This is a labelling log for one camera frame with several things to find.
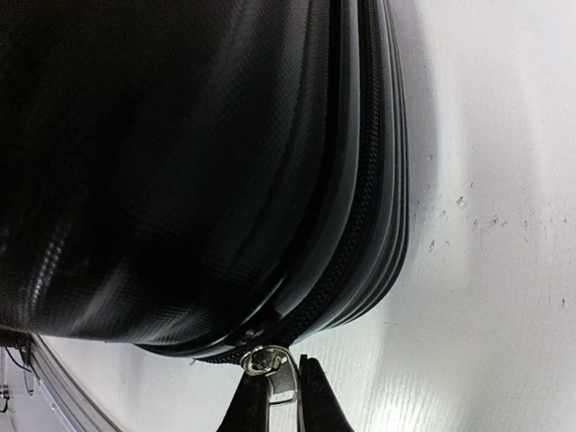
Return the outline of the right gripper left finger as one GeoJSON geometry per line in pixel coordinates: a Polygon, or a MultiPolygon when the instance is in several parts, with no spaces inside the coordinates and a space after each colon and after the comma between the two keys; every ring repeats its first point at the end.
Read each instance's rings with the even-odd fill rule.
{"type": "Polygon", "coordinates": [[[270,386],[264,375],[242,375],[218,432],[266,432],[270,386]]]}

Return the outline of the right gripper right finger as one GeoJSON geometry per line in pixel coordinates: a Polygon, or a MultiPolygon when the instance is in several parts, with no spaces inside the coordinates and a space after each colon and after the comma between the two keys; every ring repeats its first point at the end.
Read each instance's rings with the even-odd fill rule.
{"type": "Polygon", "coordinates": [[[301,355],[299,367],[298,430],[353,432],[319,360],[301,355]]]}

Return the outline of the black ribbed hard-shell suitcase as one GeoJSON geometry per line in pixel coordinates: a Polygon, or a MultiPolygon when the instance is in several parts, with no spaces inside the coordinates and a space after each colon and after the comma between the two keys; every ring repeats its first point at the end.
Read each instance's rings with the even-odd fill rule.
{"type": "Polygon", "coordinates": [[[408,243],[385,1],[4,1],[1,331],[264,375],[408,243]]]}

